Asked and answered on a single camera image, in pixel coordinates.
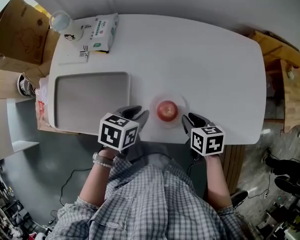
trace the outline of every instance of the floor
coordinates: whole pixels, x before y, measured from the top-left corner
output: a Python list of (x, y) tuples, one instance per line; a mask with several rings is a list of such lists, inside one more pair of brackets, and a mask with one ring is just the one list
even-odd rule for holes
[[(282, 106), (267, 101), (266, 117), (282, 117)], [(92, 167), (92, 154), (98, 150), (99, 145), (97, 138), (92, 135), (68, 135), (37, 130), (33, 100), (17, 103), (13, 109), (17, 110), (18, 118), (10, 120), (18, 123), (10, 125), (11, 132), (23, 135), (25, 140), (38, 141), (40, 145), (9, 156), (0, 161), (0, 165), (25, 209), (37, 223), (46, 225), (52, 219), (51, 210), (62, 207), (59, 202), (61, 186), (74, 169)], [(246, 157), (238, 187), (249, 191), (249, 197), (262, 193), (268, 187), (270, 169), (261, 163), (261, 157), (267, 147), (271, 147), (272, 153), (279, 159), (300, 160), (298, 128), (280, 134), (281, 128), (280, 124), (265, 123), (264, 134), (261, 134), (259, 141), (246, 146)], [(181, 144), (167, 145), (167, 148), (184, 170), (187, 170), (191, 164), (188, 148)], [(63, 190), (63, 203), (75, 201), (88, 173), (88, 171), (74, 173)], [(194, 166), (191, 170), (191, 179), (198, 194), (203, 196), (206, 183), (205, 165)], [(266, 199), (263, 195), (247, 198), (237, 210), (256, 226), (263, 220), (265, 210), (273, 201), (278, 198), (285, 201), (289, 197), (275, 186), (274, 175), (271, 175), (269, 196)]]

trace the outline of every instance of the baking tray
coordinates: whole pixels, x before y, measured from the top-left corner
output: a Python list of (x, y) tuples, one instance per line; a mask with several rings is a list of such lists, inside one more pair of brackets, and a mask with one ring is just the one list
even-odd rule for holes
[(58, 130), (97, 135), (101, 118), (129, 105), (126, 72), (84, 73), (55, 80), (54, 125)]

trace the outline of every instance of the black and white cube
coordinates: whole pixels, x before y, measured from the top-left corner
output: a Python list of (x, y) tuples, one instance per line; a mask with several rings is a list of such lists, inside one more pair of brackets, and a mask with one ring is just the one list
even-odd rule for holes
[(138, 129), (139, 123), (107, 113), (100, 121), (98, 142), (121, 152), (135, 144)]
[(190, 147), (202, 156), (220, 154), (224, 151), (225, 136), (220, 126), (193, 128)]

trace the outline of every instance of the plaid shirt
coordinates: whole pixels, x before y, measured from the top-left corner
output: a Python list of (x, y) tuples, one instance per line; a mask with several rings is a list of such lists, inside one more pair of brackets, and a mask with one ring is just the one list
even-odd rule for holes
[(162, 170), (116, 157), (102, 206), (78, 197), (58, 218), (49, 239), (245, 239), (234, 208), (215, 211), (173, 159)]

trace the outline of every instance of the shirt sleeve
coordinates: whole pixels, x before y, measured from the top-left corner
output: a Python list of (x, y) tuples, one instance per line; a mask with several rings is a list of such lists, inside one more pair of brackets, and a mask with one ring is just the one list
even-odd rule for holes
[(86, 239), (89, 236), (88, 222), (99, 209), (98, 206), (77, 198), (76, 202), (66, 203), (58, 211), (59, 221), (47, 239)]
[(253, 239), (246, 222), (239, 216), (233, 206), (228, 206), (217, 211), (228, 239)]

